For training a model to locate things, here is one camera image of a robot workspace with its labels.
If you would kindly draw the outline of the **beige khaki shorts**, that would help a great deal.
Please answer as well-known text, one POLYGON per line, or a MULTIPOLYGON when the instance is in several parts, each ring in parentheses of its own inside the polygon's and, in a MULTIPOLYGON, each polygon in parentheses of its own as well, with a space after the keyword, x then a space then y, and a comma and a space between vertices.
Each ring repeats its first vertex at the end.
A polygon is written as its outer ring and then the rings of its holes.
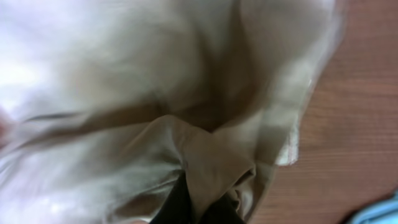
POLYGON ((1 222, 249 221, 341 39, 336 1, 2 1, 1 222))

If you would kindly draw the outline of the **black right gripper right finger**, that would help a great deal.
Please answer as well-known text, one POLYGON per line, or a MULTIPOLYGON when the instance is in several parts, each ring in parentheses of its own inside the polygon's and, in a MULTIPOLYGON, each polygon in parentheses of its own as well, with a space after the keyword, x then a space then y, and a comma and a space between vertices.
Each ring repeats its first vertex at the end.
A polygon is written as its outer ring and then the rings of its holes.
POLYGON ((238 202, 228 194, 224 194, 212 203, 200 218, 199 224, 246 224, 238 215, 236 208, 238 202))

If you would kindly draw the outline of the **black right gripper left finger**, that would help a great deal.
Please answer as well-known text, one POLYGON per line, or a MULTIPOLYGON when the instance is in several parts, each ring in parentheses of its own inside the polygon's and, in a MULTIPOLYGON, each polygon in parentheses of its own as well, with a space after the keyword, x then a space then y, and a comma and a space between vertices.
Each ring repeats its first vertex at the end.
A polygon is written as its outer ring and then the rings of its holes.
POLYGON ((181 173, 163 206, 150 224, 190 224, 192 203, 185 173, 181 173))

